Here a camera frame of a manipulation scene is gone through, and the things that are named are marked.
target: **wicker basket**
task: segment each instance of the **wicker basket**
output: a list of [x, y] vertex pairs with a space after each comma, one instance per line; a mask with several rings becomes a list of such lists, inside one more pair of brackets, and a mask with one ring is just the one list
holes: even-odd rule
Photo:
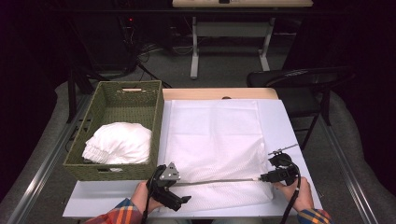
[[[120, 121], [141, 123], [151, 130], [148, 162], [111, 165], [84, 163], [82, 152], [85, 142], [102, 125]], [[149, 179], [157, 167], [162, 121], [161, 81], [100, 82], [64, 161], [64, 168], [81, 181]], [[112, 172], [112, 168], [121, 171]]]

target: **metal frame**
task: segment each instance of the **metal frame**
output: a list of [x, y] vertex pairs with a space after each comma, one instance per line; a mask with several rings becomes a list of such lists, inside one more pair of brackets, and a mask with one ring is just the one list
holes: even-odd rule
[[74, 131], [74, 128], [76, 127], [79, 118], [83, 117], [83, 113], [85, 112], [84, 108], [88, 106], [90, 99], [90, 95], [82, 95], [82, 98], [80, 99], [78, 104], [77, 114], [70, 123], [65, 124], [64, 129], [60, 134], [60, 138], [55, 145], [55, 148], [49, 153], [46, 159], [44, 159], [29, 187], [23, 194], [14, 212], [11, 214], [7, 224], [25, 223], [25, 219], [27, 218], [30, 210], [35, 204], [35, 200], [40, 195], [40, 192], [44, 188], [44, 185], [50, 177], [50, 174], [55, 167], [56, 162], [60, 158], [62, 150], [64, 150], [64, 145], [69, 141], [68, 138]]
[[329, 143], [331, 145], [332, 151], [334, 152], [336, 159], [341, 167], [341, 172], [346, 181], [346, 185], [349, 188], [350, 194], [352, 195], [353, 200], [355, 201], [356, 206], [358, 207], [359, 212], [361, 213], [361, 218], [363, 219], [365, 224], [378, 223], [370, 204], [367, 202], [366, 196], [361, 190], [361, 185], [359, 184], [358, 179], [350, 167], [349, 161], [347, 160], [346, 155], [341, 149], [341, 146], [332, 131], [332, 127], [328, 126], [324, 121], [323, 117], [320, 116], [319, 119], [320, 127], [325, 132]]

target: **wooden tabletop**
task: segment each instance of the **wooden tabletop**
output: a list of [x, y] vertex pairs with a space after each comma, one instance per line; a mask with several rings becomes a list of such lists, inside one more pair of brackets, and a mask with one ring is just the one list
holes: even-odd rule
[[164, 100], [278, 99], [271, 88], [163, 89]]
[[173, 7], [312, 7], [311, 0], [231, 0], [220, 4], [219, 0], [173, 0]]

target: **desk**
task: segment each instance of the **desk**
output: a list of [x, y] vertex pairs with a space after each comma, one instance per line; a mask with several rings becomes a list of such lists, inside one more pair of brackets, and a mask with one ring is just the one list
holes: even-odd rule
[[[312, 7], [311, 0], [173, 0], [173, 7]], [[198, 78], [198, 36], [243, 36], [264, 37], [262, 49], [259, 49], [262, 71], [269, 71], [266, 58], [275, 18], [267, 21], [198, 21], [192, 17], [192, 61], [191, 78]]]
[[[167, 135], [167, 127], [170, 116], [170, 100], [200, 100], [200, 99], [221, 99], [224, 96], [231, 98], [263, 99], [265, 105], [260, 105], [262, 113], [262, 126], [275, 127], [273, 129], [263, 129], [263, 136], [267, 151], [274, 151], [280, 147], [290, 146], [297, 142], [294, 131], [291, 128], [286, 110], [277, 100], [276, 92], [272, 89], [165, 89], [163, 90], [165, 106], [163, 110], [162, 136]], [[162, 137], [160, 142], [159, 164], [163, 164], [164, 148], [166, 138]], [[310, 183], [312, 179], [305, 165], [303, 155], [298, 147], [288, 149], [287, 153], [299, 166], [301, 174]], [[275, 169], [268, 162], [269, 170]], [[82, 218], [96, 217], [111, 210], [124, 198], [129, 198], [139, 181], [78, 181], [70, 200], [64, 210], [64, 217]], [[316, 208], [321, 208], [315, 185], [311, 184], [313, 198]], [[215, 217], [276, 217], [282, 216], [287, 206], [287, 202], [278, 190], [274, 191], [274, 199], [270, 203], [257, 204], [251, 206], [207, 210], [198, 212], [152, 212], [150, 217], [185, 217], [185, 218], [215, 218]]]

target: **crumpled white cloth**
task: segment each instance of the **crumpled white cloth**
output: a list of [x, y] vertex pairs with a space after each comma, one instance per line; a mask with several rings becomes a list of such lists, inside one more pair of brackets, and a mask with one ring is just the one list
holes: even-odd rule
[[151, 130], [139, 123], [110, 123], [86, 142], [82, 157], [102, 164], [147, 162], [150, 139]]
[[181, 212], [273, 199], [271, 184], [245, 181], [268, 172], [256, 100], [172, 101], [164, 162], [171, 161], [181, 177], [177, 183], [190, 184], [170, 188], [191, 196]]

